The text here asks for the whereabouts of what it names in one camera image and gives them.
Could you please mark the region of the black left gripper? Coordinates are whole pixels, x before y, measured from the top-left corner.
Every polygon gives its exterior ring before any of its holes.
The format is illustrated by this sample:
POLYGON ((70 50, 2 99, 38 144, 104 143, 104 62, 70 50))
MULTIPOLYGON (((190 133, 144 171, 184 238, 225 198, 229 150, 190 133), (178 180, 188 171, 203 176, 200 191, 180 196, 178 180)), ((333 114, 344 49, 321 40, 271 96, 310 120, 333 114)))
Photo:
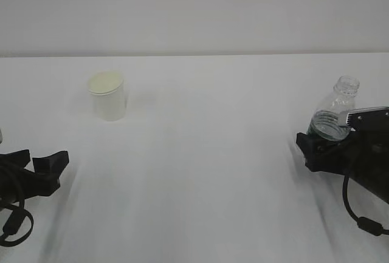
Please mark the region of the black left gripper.
POLYGON ((33 197, 49 197, 60 187, 60 176, 69 164, 69 153, 59 151, 46 157, 33 157, 34 172, 24 169, 30 163, 30 151, 23 149, 0 154, 1 202, 19 203, 33 197))

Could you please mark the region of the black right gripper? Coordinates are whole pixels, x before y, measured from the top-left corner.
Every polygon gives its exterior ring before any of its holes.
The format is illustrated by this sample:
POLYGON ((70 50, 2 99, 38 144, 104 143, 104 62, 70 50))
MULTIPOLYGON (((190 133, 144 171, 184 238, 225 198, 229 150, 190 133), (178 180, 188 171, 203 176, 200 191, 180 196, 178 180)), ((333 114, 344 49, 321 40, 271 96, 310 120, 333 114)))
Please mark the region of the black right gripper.
POLYGON ((388 202, 388 132, 351 132, 340 142, 299 132, 296 144, 312 172, 344 176, 388 202))

